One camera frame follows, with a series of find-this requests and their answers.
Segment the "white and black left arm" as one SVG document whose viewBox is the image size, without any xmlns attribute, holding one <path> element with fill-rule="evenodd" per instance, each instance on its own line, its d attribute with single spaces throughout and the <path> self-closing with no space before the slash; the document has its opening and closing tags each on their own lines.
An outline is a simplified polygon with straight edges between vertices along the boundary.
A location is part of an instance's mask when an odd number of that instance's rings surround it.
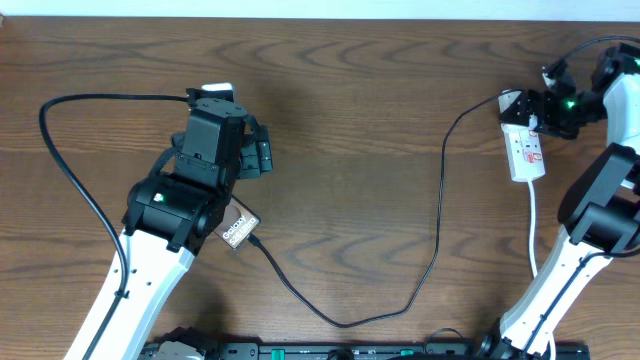
<svg viewBox="0 0 640 360">
<path fill-rule="evenodd" d="M 172 138 L 165 156 L 127 198 L 115 259 L 66 356 L 134 359 L 172 290 L 189 270 L 205 239 L 219 227 L 239 179 L 272 170 L 266 127 L 230 92 L 195 90 L 187 129 Z"/>
</svg>

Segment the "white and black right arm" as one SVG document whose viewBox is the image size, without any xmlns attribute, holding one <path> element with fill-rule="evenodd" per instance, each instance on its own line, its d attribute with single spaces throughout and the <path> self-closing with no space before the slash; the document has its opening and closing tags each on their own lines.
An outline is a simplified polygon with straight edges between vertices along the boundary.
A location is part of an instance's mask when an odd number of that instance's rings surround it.
<svg viewBox="0 0 640 360">
<path fill-rule="evenodd" d="M 540 134 L 574 140 L 580 129 L 607 122 L 606 148 L 574 182 L 559 206 L 556 242 L 519 301 L 482 340 L 480 359 L 548 359 L 555 328 L 588 283 L 615 258 L 639 253 L 639 203 L 618 196 L 639 191 L 639 41 L 609 37 L 590 89 L 579 92 L 569 55 L 545 67 L 543 92 L 505 90 L 499 121 L 511 161 L 537 165 Z"/>
</svg>

